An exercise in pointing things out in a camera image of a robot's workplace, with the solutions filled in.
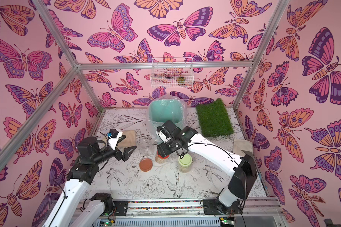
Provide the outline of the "peanut jar clear plastic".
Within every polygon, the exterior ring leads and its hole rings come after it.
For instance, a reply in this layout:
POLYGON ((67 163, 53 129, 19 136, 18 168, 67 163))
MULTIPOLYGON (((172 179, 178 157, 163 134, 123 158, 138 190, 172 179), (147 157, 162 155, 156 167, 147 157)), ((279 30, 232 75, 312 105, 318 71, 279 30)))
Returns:
POLYGON ((144 156, 150 156, 153 154, 153 144, 151 140, 142 138, 139 140, 139 145, 140 145, 140 152, 144 156))

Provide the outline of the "brown jar lid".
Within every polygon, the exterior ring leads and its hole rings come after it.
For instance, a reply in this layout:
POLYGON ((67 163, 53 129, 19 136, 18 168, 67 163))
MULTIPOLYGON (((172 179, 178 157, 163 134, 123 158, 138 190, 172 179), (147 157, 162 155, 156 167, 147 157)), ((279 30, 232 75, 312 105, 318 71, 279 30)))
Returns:
POLYGON ((149 172, 153 167, 153 162, 149 158, 144 158, 139 163, 139 168, 143 172, 149 172))

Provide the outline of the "red lid peanut jar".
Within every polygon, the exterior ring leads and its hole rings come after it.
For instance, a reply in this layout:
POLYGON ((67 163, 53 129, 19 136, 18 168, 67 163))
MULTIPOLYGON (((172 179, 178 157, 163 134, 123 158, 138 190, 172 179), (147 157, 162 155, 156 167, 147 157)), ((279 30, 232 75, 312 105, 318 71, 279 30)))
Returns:
POLYGON ((158 163, 158 164, 164 164, 167 159, 169 158, 169 156, 166 156, 166 157, 162 157, 159 152, 156 152, 156 155, 155 155, 155 162, 158 163))

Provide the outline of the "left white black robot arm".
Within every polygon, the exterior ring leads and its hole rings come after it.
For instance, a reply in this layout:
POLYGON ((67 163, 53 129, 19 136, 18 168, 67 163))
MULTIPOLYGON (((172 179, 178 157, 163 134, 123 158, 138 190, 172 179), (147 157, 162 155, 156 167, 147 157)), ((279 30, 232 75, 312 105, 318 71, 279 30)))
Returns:
POLYGON ((84 138, 78 145, 79 157, 69 171, 63 192, 46 219, 45 227, 90 227, 100 216, 115 214, 116 207, 109 193, 95 193, 79 217, 72 222, 73 215, 84 195, 100 171, 99 165, 115 158, 126 162, 136 146, 120 150, 117 144, 126 137, 118 134, 108 142, 96 137, 84 138))

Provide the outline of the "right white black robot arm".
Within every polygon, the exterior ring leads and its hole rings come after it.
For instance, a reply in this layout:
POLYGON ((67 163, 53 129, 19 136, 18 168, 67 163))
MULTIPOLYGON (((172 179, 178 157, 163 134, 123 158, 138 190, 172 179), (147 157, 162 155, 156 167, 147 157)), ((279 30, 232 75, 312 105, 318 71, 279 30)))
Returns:
POLYGON ((187 155, 195 153, 223 170, 230 177, 230 181, 218 194, 214 208, 221 214, 242 212, 258 177, 252 156, 233 154, 210 142, 198 131, 188 126, 180 129, 170 120, 158 126, 156 131, 161 139, 161 143, 157 145, 158 156, 166 158, 176 153, 180 166, 185 167, 190 161, 187 155))

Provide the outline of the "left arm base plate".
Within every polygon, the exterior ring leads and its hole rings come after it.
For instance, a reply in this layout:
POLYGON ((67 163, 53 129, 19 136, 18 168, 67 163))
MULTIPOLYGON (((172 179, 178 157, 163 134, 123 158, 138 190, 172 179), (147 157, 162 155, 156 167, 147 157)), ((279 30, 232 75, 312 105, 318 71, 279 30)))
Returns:
POLYGON ((107 201, 102 216, 126 216, 128 204, 129 201, 107 201))

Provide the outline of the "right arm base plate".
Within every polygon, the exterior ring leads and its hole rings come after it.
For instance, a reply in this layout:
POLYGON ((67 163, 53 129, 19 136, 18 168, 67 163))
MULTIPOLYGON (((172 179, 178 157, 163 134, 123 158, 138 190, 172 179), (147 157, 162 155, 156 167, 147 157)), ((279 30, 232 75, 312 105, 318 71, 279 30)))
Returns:
POLYGON ((230 207, 226 207, 217 199, 203 199, 200 205, 203 207, 205 215, 239 214, 242 208, 239 200, 236 200, 230 207))

